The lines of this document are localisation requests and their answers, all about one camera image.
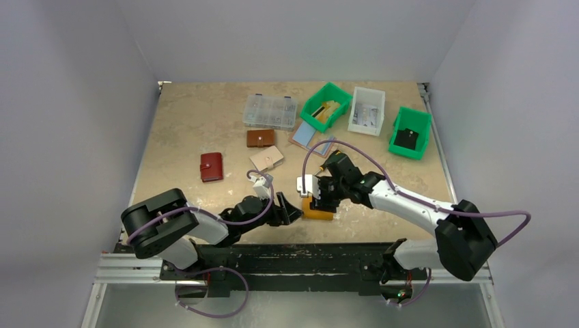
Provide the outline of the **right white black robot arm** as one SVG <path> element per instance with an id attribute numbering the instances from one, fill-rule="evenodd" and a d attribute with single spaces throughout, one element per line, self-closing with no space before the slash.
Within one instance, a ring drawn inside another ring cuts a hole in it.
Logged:
<path id="1" fill-rule="evenodd" d="M 297 177 L 301 197 L 312 198 L 313 210 L 335 213 L 342 200 L 393 214 L 431 234 L 428 240 L 401 238 L 382 255 L 384 282 L 412 269 L 445 269 L 470 281 L 498 248 L 498 241 L 469 201 L 441 202 L 389 184 L 378 172 L 362 173 L 350 158 L 337 151 L 327 158 L 327 176 Z"/>

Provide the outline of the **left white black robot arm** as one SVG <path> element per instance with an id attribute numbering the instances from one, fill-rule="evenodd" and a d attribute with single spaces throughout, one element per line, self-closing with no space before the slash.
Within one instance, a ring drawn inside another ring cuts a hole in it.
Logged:
<path id="1" fill-rule="evenodd" d="M 183 191 L 174 188 L 128 207 L 120 218 L 128 235 L 126 243 L 138 259 L 159 256 L 186 270 L 201 259 L 195 238 L 229 247 L 255 228 L 288 226 L 303 215 L 282 192 L 275 196 L 271 200 L 248 195 L 215 215 L 191 206 Z"/>

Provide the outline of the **mustard yellow card holder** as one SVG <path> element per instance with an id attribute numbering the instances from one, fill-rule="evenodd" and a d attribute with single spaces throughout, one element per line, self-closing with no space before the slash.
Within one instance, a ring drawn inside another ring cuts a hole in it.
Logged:
<path id="1" fill-rule="evenodd" d="M 325 212 L 321 210 L 314 210 L 311 208 L 313 198 L 307 197 L 302 198 L 302 218 L 308 220 L 318 220 L 318 221 L 332 221 L 334 214 L 330 212 Z"/>

